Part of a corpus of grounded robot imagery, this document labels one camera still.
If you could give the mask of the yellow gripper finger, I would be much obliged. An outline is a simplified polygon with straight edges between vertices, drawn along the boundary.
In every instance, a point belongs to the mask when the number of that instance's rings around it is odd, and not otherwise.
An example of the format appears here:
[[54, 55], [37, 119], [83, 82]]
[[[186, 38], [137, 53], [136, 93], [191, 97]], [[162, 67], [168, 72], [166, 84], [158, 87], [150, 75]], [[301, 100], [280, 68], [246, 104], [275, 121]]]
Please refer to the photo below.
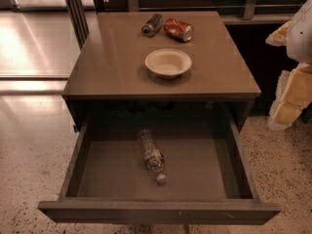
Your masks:
[[292, 71], [283, 70], [277, 83], [267, 126], [273, 131], [289, 128], [312, 102], [312, 65], [300, 63]]
[[274, 47], [286, 46], [290, 25], [290, 20], [285, 22], [266, 38], [265, 43]]

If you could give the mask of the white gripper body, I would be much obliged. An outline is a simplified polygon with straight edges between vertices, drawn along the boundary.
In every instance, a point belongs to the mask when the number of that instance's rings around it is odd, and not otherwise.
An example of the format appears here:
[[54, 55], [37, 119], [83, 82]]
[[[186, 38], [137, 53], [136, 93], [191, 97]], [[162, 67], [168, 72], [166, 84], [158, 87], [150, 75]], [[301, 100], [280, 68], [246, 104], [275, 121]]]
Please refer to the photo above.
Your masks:
[[287, 55], [297, 62], [312, 63], [312, 0], [307, 0], [292, 17]]

